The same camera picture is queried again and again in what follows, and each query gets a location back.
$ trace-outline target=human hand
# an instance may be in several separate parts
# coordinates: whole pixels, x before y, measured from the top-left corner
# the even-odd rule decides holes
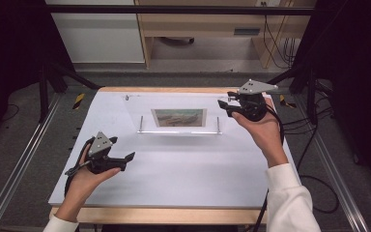
[[[266,103],[271,105],[271,100],[266,98]],[[252,122],[240,113],[233,112],[232,115],[237,123],[251,134],[267,159],[268,167],[288,162],[281,145],[278,121],[274,116],[267,112],[261,121]]]
[[[89,148],[90,145],[87,145],[79,164],[84,162]],[[55,216],[62,220],[77,222],[77,215],[86,199],[92,194],[98,185],[116,175],[119,171],[120,168],[113,168],[100,174],[94,174],[89,171],[86,166],[80,168],[71,180],[71,185],[69,186],[65,200],[59,207]]]

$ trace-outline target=framed picture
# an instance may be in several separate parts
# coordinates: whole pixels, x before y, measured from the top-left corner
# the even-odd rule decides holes
[[[158,128],[205,127],[206,108],[198,109],[152,109]]]

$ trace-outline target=gray floor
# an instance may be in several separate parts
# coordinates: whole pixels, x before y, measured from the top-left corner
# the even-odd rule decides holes
[[[249,39],[230,41],[196,38],[194,44],[161,40],[156,42],[153,66],[148,70],[139,66],[121,65],[119,72],[113,72],[110,66],[106,69],[92,66],[90,69],[82,67],[81,74],[106,86],[238,87],[249,78],[267,81],[283,71],[275,67],[268,70],[260,68],[258,57],[251,52],[252,49]],[[47,197],[62,174],[74,145],[74,138],[78,136],[91,99],[96,94],[96,91],[89,90],[69,78],[67,81],[70,88],[67,93],[61,95],[59,108],[0,219],[0,231],[4,231],[4,227],[8,226],[17,226],[15,231],[28,231],[25,227],[30,228],[29,231],[34,231],[33,229],[40,231],[47,223],[50,211]],[[281,93],[287,102],[295,102],[296,99],[284,88],[288,84],[289,81],[280,84]],[[85,93],[85,98],[79,109],[72,109],[75,98],[80,93]],[[272,97],[275,102],[279,102],[279,93],[272,94]],[[19,111],[15,114],[16,108],[9,106],[4,119],[14,114],[15,116],[0,125],[0,191],[10,178],[38,125],[40,116],[38,86],[34,84],[16,91],[11,95],[10,103],[16,104]],[[329,107],[327,101],[321,101],[319,105],[321,110]],[[303,118],[298,108],[279,104],[276,107],[284,123]],[[294,131],[306,131],[306,128]],[[339,168],[371,231],[369,168],[354,164],[352,151],[334,119],[329,116],[321,119],[318,132],[323,137],[334,163]],[[286,135],[295,161],[298,161],[309,135],[309,132]],[[300,174],[312,175],[330,183],[319,152],[313,145],[306,153]],[[326,187],[308,179],[303,179],[302,182],[310,189],[315,207],[325,210],[333,207],[333,194]],[[341,207],[332,214],[315,212],[315,217],[323,231],[354,231]]]

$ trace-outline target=person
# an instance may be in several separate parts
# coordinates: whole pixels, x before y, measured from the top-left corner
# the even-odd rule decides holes
[[[249,132],[268,163],[267,231],[321,231],[312,213],[311,195],[300,184],[282,148],[277,120],[269,113],[259,122],[251,122],[237,112],[232,115]],[[116,168],[95,175],[86,167],[81,168],[71,181],[65,200],[43,232],[74,231],[78,225],[77,215],[85,200],[100,183],[119,171]]]

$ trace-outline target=white wall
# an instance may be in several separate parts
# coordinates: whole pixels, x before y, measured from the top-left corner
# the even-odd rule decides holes
[[[47,4],[133,5],[132,0],[46,0]],[[144,63],[135,14],[52,14],[74,63]]]

